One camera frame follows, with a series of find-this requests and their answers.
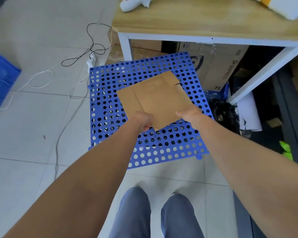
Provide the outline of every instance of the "white metal table frame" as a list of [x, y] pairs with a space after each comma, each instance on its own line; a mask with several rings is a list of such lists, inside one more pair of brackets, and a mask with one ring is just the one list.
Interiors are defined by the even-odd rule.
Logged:
[[276, 55], [266, 66], [255, 74], [246, 84], [244, 84], [227, 101], [231, 104], [237, 103], [250, 91], [264, 82], [267, 78], [277, 72], [285, 64], [298, 55], [298, 41], [290, 40], [268, 40], [268, 39], [245, 39], [228, 37], [201, 37], [201, 36], [183, 36], [183, 35], [164, 35], [164, 34], [142, 34], [142, 33], [120, 33], [118, 32], [121, 49], [125, 61], [132, 61], [131, 39], [143, 40], [165, 40], [165, 41], [186, 41], [200, 43], [221, 43], [221, 44], [244, 44], [244, 45], [262, 45], [285, 47]]

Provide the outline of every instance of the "person's left arm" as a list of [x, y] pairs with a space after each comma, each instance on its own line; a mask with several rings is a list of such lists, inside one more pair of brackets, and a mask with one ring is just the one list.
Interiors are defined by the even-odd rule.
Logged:
[[139, 133], [153, 116], [135, 114], [68, 167], [4, 238], [96, 238], [126, 173]]

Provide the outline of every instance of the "bright green object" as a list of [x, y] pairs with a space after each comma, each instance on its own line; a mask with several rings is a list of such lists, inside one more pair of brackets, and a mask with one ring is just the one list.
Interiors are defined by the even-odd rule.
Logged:
[[280, 146], [284, 149], [284, 152], [282, 153], [284, 156], [286, 156], [288, 159], [294, 161], [292, 158], [291, 150], [290, 150], [290, 145], [287, 144], [284, 141], [279, 141]]

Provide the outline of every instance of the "person's right arm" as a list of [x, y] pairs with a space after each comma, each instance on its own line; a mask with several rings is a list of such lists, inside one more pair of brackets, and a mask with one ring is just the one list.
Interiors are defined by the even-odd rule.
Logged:
[[267, 237], [298, 237], [298, 164], [203, 115], [177, 112], [200, 132], [219, 169]]

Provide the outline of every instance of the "person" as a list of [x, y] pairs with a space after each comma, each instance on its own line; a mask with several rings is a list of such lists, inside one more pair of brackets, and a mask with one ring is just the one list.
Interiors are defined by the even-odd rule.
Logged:
[[[199, 130], [219, 169], [267, 237], [298, 237], [298, 164], [219, 125], [199, 108], [176, 113]], [[68, 167], [4, 238], [98, 236], [137, 136], [153, 116], [135, 112]], [[150, 204], [139, 187], [123, 196], [110, 238], [150, 237]], [[161, 210], [164, 237], [203, 237], [190, 201], [174, 194]]]

